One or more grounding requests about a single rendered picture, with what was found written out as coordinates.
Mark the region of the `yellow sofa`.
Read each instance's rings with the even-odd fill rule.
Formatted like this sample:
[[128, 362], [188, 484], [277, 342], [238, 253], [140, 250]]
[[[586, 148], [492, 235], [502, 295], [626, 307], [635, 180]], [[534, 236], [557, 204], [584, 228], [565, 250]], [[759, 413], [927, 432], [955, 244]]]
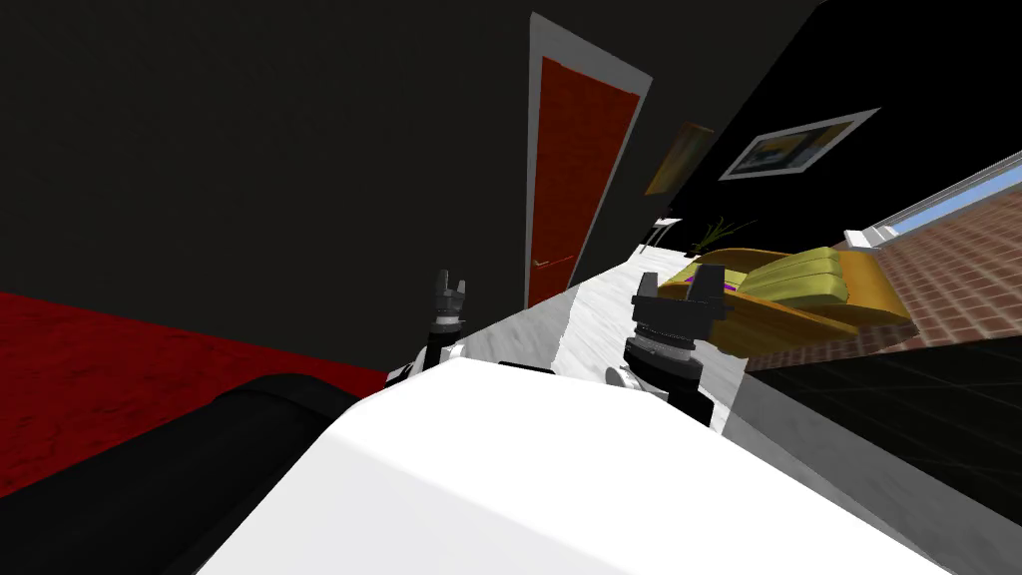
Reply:
[[709, 338], [742, 360], [858, 356], [919, 334], [875, 256], [821, 247], [797, 254], [722, 249], [687, 263], [658, 294], [684, 298], [701, 265], [724, 269], [724, 320]]

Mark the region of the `dark yellow wall picture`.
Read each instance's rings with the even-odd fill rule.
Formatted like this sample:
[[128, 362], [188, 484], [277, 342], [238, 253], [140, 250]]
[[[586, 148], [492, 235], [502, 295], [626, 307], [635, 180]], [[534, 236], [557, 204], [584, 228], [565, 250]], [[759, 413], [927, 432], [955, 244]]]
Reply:
[[645, 196], [676, 193], [710, 149], [714, 134], [704, 126], [684, 123], [669, 152], [648, 183]]

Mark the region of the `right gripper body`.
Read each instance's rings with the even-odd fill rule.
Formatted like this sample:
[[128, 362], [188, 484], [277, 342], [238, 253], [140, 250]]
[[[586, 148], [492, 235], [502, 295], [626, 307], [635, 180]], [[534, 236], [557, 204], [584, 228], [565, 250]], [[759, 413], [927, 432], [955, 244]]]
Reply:
[[632, 304], [636, 333], [663, 341], [708, 340], [715, 322], [730, 310], [719, 297], [704, 301], [634, 295]]

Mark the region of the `white-framed wall picture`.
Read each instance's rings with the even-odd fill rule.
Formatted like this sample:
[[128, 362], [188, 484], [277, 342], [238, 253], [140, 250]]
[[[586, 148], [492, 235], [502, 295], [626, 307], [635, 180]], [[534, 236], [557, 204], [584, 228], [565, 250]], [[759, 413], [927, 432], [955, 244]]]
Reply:
[[878, 112], [870, 109], [756, 136], [721, 181], [801, 174]]

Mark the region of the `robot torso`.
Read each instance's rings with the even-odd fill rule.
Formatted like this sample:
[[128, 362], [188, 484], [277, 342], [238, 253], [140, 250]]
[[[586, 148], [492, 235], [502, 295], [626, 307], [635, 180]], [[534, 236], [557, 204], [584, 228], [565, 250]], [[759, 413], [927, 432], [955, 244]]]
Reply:
[[359, 401], [197, 575], [949, 575], [638, 391], [479, 360]]

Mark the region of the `red door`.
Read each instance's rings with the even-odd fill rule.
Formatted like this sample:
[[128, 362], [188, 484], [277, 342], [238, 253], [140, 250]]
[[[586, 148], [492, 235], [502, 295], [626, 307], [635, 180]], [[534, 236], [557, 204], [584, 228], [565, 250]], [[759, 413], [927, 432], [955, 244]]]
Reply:
[[[542, 61], [528, 303], [566, 290], [639, 106], [639, 95]], [[574, 256], [537, 270], [533, 261]]]

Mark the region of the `small white table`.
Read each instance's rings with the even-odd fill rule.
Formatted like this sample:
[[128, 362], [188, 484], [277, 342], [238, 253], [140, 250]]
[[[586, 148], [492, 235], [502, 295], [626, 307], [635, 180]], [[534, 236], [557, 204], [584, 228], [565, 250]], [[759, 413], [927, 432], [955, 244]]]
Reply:
[[652, 231], [642, 243], [639, 253], [642, 254], [649, 247], [656, 247], [660, 244], [664, 236], [680, 222], [679, 218], [660, 218], [653, 223]]

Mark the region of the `green potted plant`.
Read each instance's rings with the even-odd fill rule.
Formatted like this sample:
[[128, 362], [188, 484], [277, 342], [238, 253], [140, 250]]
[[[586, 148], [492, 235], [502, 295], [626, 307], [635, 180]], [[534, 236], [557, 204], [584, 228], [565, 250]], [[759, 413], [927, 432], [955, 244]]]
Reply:
[[709, 247], [711, 244], [717, 242], [718, 240], [721, 240], [726, 236], [736, 233], [738, 230], [744, 227], [748, 227], [753, 222], [747, 222], [743, 224], [737, 224], [737, 223], [726, 224], [725, 218], [719, 217], [715, 223], [707, 224], [706, 233], [700, 240], [698, 240], [692, 245], [692, 247], [687, 252], [687, 256], [690, 258], [694, 258], [696, 256], [703, 254], [707, 250], [707, 247]]

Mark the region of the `white-framed window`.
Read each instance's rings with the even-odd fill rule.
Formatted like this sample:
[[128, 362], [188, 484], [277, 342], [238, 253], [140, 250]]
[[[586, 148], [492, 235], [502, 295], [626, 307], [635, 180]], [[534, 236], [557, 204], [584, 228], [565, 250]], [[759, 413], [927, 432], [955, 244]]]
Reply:
[[1019, 190], [1022, 190], [1022, 150], [872, 227], [846, 230], [845, 240], [838, 249], [874, 253], [951, 215]]

